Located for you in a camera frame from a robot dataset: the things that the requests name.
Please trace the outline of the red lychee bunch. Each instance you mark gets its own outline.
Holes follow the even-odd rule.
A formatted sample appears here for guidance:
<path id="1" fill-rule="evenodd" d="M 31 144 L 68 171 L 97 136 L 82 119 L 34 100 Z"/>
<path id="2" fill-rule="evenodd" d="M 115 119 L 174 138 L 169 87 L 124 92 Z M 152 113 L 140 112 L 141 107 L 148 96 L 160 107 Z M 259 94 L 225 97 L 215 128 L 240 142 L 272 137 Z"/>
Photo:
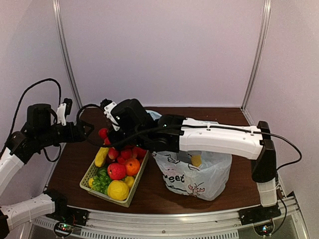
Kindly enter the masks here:
<path id="1" fill-rule="evenodd" d="M 130 158 L 136 158 L 140 163 L 142 163 L 147 151 L 137 147 L 127 145 L 124 149 L 118 151 L 112 148 L 102 148 L 102 150 L 106 150 L 106 161 L 110 163 L 118 162 L 119 164 L 125 164 L 126 160 Z"/>

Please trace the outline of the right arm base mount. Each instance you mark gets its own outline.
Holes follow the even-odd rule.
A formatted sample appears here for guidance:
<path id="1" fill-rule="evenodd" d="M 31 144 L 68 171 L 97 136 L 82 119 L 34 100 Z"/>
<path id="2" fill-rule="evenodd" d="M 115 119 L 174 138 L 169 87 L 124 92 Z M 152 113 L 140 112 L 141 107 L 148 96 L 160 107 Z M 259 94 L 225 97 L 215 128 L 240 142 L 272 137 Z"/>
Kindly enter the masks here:
<path id="1" fill-rule="evenodd" d="M 273 219 L 281 216 L 278 204 L 270 207 L 261 205 L 241 209 L 238 211 L 241 225 L 252 225 L 255 233 L 261 237 L 268 237 L 275 230 Z"/>

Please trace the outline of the light blue plastic bag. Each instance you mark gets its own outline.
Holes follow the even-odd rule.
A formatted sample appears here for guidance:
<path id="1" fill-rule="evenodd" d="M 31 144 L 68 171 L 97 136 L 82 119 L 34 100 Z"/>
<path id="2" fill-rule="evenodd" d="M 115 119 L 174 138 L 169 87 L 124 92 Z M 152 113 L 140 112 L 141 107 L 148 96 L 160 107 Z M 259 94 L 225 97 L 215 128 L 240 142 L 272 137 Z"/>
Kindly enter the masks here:
<path id="1" fill-rule="evenodd" d="M 202 164 L 191 164 L 193 155 L 201 155 Z M 181 195 L 212 201 L 225 189 L 232 155 L 208 151 L 153 152 L 165 186 Z"/>

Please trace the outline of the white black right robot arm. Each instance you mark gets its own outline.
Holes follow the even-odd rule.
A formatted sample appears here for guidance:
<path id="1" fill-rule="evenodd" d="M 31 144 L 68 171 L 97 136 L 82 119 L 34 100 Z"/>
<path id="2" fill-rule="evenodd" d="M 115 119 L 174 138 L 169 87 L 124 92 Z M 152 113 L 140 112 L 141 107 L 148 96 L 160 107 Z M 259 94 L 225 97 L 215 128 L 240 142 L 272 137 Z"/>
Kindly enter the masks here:
<path id="1" fill-rule="evenodd" d="M 209 151 L 251 160 L 261 202 L 255 214 L 265 220 L 275 211 L 276 151 L 265 121 L 257 126 L 233 126 L 179 115 L 153 119 L 137 99 L 118 104 L 107 100 L 101 106 L 113 125 L 109 141 L 116 149 L 135 145 L 154 152 Z"/>

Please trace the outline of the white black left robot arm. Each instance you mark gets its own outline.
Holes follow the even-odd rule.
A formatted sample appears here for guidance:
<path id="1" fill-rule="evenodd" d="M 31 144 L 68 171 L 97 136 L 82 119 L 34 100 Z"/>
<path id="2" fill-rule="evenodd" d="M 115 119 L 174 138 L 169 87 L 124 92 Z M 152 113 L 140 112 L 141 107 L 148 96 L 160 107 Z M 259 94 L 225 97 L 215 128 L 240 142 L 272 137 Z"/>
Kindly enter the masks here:
<path id="1" fill-rule="evenodd" d="M 94 126 L 60 120 L 68 113 L 63 103 L 55 112 L 49 104 L 35 104 L 27 108 L 27 120 L 20 131 L 12 133 L 4 145 L 0 159 L 0 190 L 3 192 L 13 176 L 33 157 L 49 146 L 83 142 Z M 46 190 L 39 196 L 0 208 L 0 237 L 5 238 L 14 228 L 43 215 L 54 215 L 61 221 L 72 216 L 67 198 L 58 191 Z"/>

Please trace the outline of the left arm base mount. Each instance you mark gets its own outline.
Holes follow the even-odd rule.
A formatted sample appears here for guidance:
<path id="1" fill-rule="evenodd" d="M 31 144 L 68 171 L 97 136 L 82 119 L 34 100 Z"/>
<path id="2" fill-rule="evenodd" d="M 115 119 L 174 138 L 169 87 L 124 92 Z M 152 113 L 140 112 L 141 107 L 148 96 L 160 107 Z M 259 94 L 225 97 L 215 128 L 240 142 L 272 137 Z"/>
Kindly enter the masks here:
<path id="1" fill-rule="evenodd" d="M 68 206 L 67 197 L 55 189 L 48 189 L 43 193 L 51 198 L 55 206 L 54 212 L 45 216 L 57 221 L 53 226 L 53 232 L 58 239 L 65 239 L 86 225 L 87 210 Z"/>

